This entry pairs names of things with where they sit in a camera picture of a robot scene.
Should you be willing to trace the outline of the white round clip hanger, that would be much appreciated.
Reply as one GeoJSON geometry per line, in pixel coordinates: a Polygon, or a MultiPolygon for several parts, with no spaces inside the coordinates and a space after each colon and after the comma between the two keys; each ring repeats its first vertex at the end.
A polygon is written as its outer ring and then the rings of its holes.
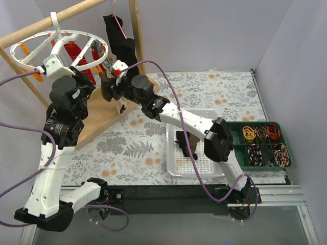
{"type": "Polygon", "coordinates": [[[79,71],[84,71],[88,69],[93,69],[96,66],[100,66],[105,60],[108,58],[108,45],[107,43],[100,37],[93,35],[91,33],[75,31],[75,30],[60,30],[59,21],[57,18],[57,14],[55,12],[51,13],[51,21],[54,24],[55,30],[51,32],[39,32],[33,36],[30,36],[21,42],[18,42],[11,46],[10,55],[14,62],[18,64],[19,67],[24,69],[33,69],[36,70],[37,66],[29,65],[29,62],[40,52],[42,51],[49,43],[52,44],[52,50],[50,55],[56,54],[59,55],[60,51],[64,46],[71,45],[75,43],[75,41],[80,36],[85,36],[88,38],[88,42],[85,44],[84,48],[77,52],[75,55],[75,59],[73,60],[71,66],[74,66],[79,71]],[[48,36],[46,40],[44,40],[38,47],[29,52],[29,54],[23,59],[17,59],[15,56],[16,48],[23,45],[24,42],[41,37],[48,36]],[[83,59],[85,53],[90,50],[97,50],[98,57],[94,58],[94,61],[91,63],[86,63],[80,65],[79,62],[83,59]]]}

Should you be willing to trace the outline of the green compartment tray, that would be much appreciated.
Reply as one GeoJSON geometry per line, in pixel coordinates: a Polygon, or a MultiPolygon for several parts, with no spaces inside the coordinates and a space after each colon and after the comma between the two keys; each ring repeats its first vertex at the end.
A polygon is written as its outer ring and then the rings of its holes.
{"type": "Polygon", "coordinates": [[[235,156],[248,172],[279,171],[293,165],[281,126],[274,121],[228,122],[235,156]]]}

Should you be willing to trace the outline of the floral table mat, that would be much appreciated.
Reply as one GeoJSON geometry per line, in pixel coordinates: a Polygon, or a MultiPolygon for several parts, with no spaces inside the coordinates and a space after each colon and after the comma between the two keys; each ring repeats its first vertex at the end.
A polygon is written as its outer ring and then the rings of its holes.
{"type": "MultiPolygon", "coordinates": [[[[264,121],[250,72],[152,73],[159,94],[183,109],[214,109],[227,121],[264,121]]],[[[110,185],[188,185],[197,179],[167,172],[166,125],[135,109],[83,148],[68,164],[63,185],[79,186],[91,177],[110,185]]]]}

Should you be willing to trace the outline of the large black hanging cloth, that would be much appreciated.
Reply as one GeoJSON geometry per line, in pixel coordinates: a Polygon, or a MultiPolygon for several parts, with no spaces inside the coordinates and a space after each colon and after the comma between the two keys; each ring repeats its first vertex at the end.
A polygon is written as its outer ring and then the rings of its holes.
{"type": "Polygon", "coordinates": [[[126,63],[128,67],[137,63],[134,39],[124,37],[113,14],[103,16],[103,19],[110,49],[116,59],[126,63]]]}

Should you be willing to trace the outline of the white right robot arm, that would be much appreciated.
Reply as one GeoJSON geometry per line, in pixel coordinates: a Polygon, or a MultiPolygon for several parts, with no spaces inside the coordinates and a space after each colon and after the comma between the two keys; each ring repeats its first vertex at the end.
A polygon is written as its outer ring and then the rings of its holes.
{"type": "Polygon", "coordinates": [[[223,170],[232,199],[242,203],[249,198],[251,182],[236,159],[233,136],[224,119],[208,119],[178,109],[167,98],[157,95],[153,84],[144,75],[135,76],[132,80],[126,76],[111,78],[109,88],[113,99],[123,97],[135,102],[146,117],[185,129],[187,135],[199,138],[204,143],[205,156],[223,170]]]}

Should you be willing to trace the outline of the wooden hanger rack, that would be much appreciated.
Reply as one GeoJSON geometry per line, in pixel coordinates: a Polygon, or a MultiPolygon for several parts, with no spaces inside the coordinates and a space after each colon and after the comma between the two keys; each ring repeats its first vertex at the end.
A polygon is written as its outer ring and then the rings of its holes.
{"type": "MultiPolygon", "coordinates": [[[[72,18],[101,3],[103,3],[103,1],[82,1],[80,3],[77,3],[57,13],[58,22],[62,22],[69,18],[72,18]]],[[[128,3],[129,3],[132,29],[133,29],[133,36],[135,39],[137,60],[143,61],[144,52],[143,52],[143,41],[142,41],[142,33],[141,33],[141,22],[139,18],[138,1],[129,1],[128,3]]],[[[20,74],[21,70],[16,65],[15,61],[13,61],[13,59],[6,54],[4,49],[22,41],[25,38],[34,36],[37,33],[46,30],[52,26],[53,23],[51,21],[51,18],[47,17],[1,38],[1,56],[17,74],[20,74]]],[[[132,110],[136,109],[137,107],[137,104],[128,101],[127,109],[122,114],[119,114],[116,109],[116,103],[113,101],[111,102],[105,101],[102,98],[100,89],[96,89],[95,92],[92,93],[91,98],[88,100],[87,104],[88,104],[89,115],[88,118],[83,121],[85,127],[79,136],[77,149],[80,149],[83,146],[87,145],[88,143],[92,142],[98,135],[100,135],[106,129],[108,129],[116,122],[121,120],[124,116],[126,116],[128,113],[130,113],[132,110]]]]}

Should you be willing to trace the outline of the white plastic basket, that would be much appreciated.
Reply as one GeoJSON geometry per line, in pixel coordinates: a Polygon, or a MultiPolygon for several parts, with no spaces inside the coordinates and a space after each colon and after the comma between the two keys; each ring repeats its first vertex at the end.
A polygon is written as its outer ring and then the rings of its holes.
{"type": "MultiPolygon", "coordinates": [[[[182,132],[180,117],[177,109],[171,109],[164,116],[166,122],[166,155],[167,172],[174,177],[195,178],[191,158],[183,154],[184,150],[177,143],[176,135],[182,132]]],[[[215,178],[224,176],[220,166],[206,157],[204,153],[204,142],[190,137],[191,150],[194,153],[195,164],[201,178],[215,178]]]]}

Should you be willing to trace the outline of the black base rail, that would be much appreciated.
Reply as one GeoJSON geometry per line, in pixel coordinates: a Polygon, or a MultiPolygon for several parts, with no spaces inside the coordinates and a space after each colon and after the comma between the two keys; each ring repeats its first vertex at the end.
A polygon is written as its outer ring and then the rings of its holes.
{"type": "Polygon", "coordinates": [[[200,185],[108,186],[109,203],[128,214],[228,215],[226,204],[215,203],[200,185]]]}

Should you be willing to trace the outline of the black sock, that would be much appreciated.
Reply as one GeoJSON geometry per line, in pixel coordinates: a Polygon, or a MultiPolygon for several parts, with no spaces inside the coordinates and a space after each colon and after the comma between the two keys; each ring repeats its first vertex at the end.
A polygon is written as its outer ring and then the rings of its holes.
{"type": "Polygon", "coordinates": [[[182,149],[183,155],[185,157],[189,157],[189,150],[187,147],[187,143],[186,143],[186,139],[184,136],[184,132],[183,131],[176,131],[176,140],[175,143],[179,145],[179,148],[182,149]]]}

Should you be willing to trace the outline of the cream brown striped sock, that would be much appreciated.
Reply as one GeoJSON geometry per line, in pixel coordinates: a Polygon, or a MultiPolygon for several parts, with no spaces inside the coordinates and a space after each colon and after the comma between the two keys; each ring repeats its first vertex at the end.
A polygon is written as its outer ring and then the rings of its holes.
{"type": "Polygon", "coordinates": [[[124,98],[117,94],[115,90],[115,78],[107,78],[105,75],[100,74],[101,80],[101,94],[104,100],[111,102],[116,101],[116,109],[121,115],[127,108],[127,102],[124,98]]]}
{"type": "Polygon", "coordinates": [[[200,141],[200,139],[198,137],[196,137],[195,135],[190,134],[188,137],[188,140],[189,140],[189,145],[190,145],[192,156],[195,160],[197,160],[198,156],[195,153],[195,151],[196,151],[197,143],[200,141]]]}

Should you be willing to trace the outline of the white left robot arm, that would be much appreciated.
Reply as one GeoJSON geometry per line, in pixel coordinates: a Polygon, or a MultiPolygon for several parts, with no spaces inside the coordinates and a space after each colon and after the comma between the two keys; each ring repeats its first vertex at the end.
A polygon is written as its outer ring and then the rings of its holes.
{"type": "Polygon", "coordinates": [[[63,177],[75,151],[83,120],[88,116],[87,100],[95,89],[88,76],[74,67],[72,75],[61,76],[52,84],[52,103],[46,112],[41,136],[38,174],[24,207],[14,218],[46,231],[62,232],[75,212],[95,201],[104,204],[109,197],[106,181],[91,178],[70,194],[60,196],[63,177]]]}

